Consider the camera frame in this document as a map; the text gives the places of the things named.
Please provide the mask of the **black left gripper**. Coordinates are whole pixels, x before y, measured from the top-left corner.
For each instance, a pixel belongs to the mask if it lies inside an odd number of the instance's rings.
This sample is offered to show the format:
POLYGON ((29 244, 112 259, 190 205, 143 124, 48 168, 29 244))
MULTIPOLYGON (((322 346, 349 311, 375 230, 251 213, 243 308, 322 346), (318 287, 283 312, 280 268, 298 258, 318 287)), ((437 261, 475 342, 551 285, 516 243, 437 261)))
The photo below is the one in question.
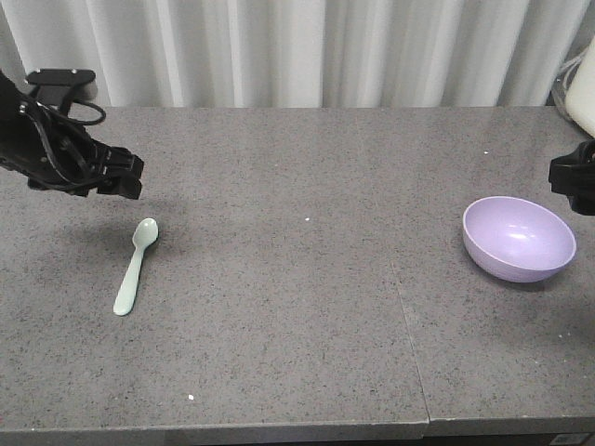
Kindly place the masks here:
POLYGON ((142 175, 143 161, 126 148, 97 142, 86 131, 105 120, 105 110, 92 99, 76 101, 63 114, 36 102, 30 92, 1 75, 2 167, 26 176, 34 190, 86 196, 95 189, 98 194, 139 198, 141 182, 136 177, 142 175))

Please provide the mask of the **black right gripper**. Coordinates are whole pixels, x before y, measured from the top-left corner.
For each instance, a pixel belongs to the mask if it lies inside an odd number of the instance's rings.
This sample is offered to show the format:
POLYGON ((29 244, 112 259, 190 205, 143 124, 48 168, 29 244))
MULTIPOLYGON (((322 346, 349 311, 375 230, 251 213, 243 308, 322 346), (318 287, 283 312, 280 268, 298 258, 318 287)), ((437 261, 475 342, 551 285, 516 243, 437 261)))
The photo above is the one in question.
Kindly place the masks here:
POLYGON ((594 141, 580 143, 574 151, 554 158, 549 165, 551 191, 564 195, 580 215, 594 214, 594 141))

